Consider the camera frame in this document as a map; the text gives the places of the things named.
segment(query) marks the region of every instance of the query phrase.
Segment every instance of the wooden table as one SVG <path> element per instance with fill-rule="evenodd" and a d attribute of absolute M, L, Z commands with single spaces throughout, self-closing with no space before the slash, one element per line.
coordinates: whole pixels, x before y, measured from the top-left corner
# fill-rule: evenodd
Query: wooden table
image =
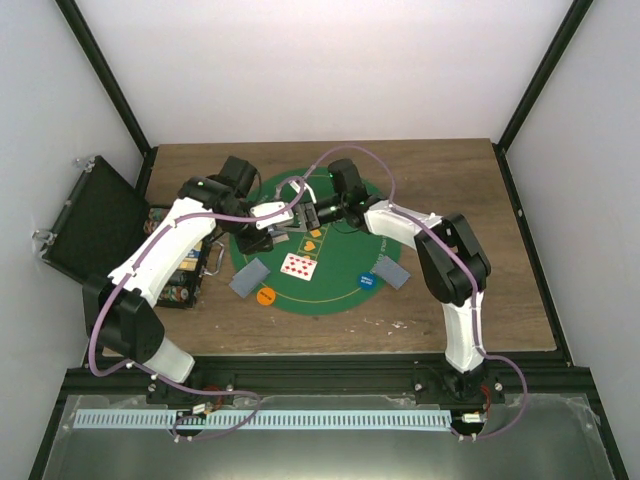
<path fill-rule="evenodd" d="M 388 162 L 397 181 L 396 203 L 420 212 L 461 212 L 493 267 L 482 310 L 487 349 L 553 350 L 551 330 L 489 140 L 360 142 Z M 152 204 L 170 204 L 194 175 L 217 173 L 227 156 L 249 160 L 263 178 L 310 165 L 334 142 L 162 145 L 147 190 Z M 389 180 L 361 152 L 348 156 L 383 191 Z M 403 247 L 400 264 L 412 277 L 399 291 L 383 288 L 346 312 L 304 316 L 264 307 L 229 287 L 229 257 L 221 273 L 205 277 L 192 310 L 157 308 L 167 335 L 193 354 L 375 353 L 442 351 L 443 313 L 431 297 L 416 253 Z"/>

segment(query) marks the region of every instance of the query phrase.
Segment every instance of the round green mat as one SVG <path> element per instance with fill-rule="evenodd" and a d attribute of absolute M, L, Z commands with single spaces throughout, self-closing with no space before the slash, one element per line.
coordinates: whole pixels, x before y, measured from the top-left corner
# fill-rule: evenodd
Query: round green mat
<path fill-rule="evenodd" d="M 292 175 L 302 175 L 305 171 L 304 168 L 290 170 L 265 181 L 260 201 L 271 200 L 279 182 Z M 370 193 L 379 193 L 375 186 L 366 181 L 365 184 Z M 333 194 L 326 168 L 315 170 L 309 177 L 309 185 L 318 199 Z M 282 190 L 283 201 L 289 202 L 294 197 L 295 192 L 291 187 L 287 186 Z M 302 200 L 310 201 L 309 194 L 305 194 Z M 375 287 L 371 290 L 363 290 L 358 284 L 360 274 L 369 272 L 382 255 L 398 261 L 401 252 L 401 245 L 395 240 L 368 235 L 360 231 L 341 232 L 353 232 L 353 229 L 346 222 L 340 221 L 322 226 L 313 232 L 288 232 L 289 240 L 275 245 L 271 252 L 250 256 L 242 255 L 235 241 L 232 241 L 231 260 L 236 271 L 242 269 L 255 257 L 258 257 L 271 270 L 271 274 L 264 283 L 251 295 L 252 301 L 257 301 L 256 293 L 261 288 L 271 287 L 276 292 L 272 307 L 302 315 L 341 312 L 365 302 L 384 285 L 384 281 L 378 278 Z M 301 257 L 308 256 L 318 262 L 310 281 L 280 272 L 280 267 L 289 253 Z"/>

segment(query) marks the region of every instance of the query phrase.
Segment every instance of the white wall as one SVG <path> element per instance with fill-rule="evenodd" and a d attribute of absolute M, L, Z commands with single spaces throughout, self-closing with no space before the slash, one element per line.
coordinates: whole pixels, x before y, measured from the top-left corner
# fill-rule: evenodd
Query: white wall
<path fill-rule="evenodd" d="M 101 153 L 128 180 L 140 157 L 55 2 L 0 1 L 0 478 L 27 478 L 64 371 L 86 345 L 78 284 L 34 254 Z"/>
<path fill-rule="evenodd" d="M 569 0 L 80 0 L 152 144 L 497 140 Z"/>
<path fill-rule="evenodd" d="M 594 2 L 508 157 L 576 362 L 640 478 L 640 3 Z"/>

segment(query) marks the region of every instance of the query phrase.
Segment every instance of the white slotted strip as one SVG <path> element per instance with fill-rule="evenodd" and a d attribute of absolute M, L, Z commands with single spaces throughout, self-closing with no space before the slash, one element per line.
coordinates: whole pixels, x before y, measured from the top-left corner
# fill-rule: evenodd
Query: white slotted strip
<path fill-rule="evenodd" d="M 224 430 L 250 412 L 220 410 L 206 419 L 189 419 L 181 429 Z M 94 410 L 76 412 L 78 429 L 167 429 L 176 410 Z M 411 430 L 448 431 L 448 410 L 262 410 L 243 430 Z"/>

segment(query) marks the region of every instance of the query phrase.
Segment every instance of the gray floor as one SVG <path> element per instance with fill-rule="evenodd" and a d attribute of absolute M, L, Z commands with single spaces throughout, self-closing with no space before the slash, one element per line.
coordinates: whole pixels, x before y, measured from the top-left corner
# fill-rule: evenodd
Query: gray floor
<path fill-rule="evenodd" d="M 556 395 L 533 396 L 516 427 L 475 444 L 448 433 L 240 431 L 176 445 L 157 430 L 70 430 L 52 460 L 45 478 L 69 480 L 613 478 L 585 403 Z"/>

